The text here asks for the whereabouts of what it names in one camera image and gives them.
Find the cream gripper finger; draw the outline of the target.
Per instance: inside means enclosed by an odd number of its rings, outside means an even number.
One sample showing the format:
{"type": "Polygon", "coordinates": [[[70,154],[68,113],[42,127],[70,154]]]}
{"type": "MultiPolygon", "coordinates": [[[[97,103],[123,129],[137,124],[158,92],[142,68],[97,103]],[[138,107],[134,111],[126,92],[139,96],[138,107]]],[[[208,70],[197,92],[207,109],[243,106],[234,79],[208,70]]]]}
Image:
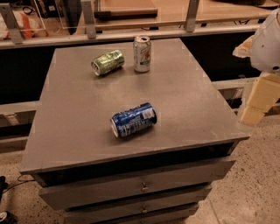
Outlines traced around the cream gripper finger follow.
{"type": "Polygon", "coordinates": [[[241,44],[239,44],[234,50],[233,55],[238,58],[247,58],[251,55],[250,49],[252,44],[253,36],[245,39],[241,44]]]}
{"type": "Polygon", "coordinates": [[[261,73],[254,81],[240,118],[248,126],[256,126],[280,99],[280,75],[261,73]]]}

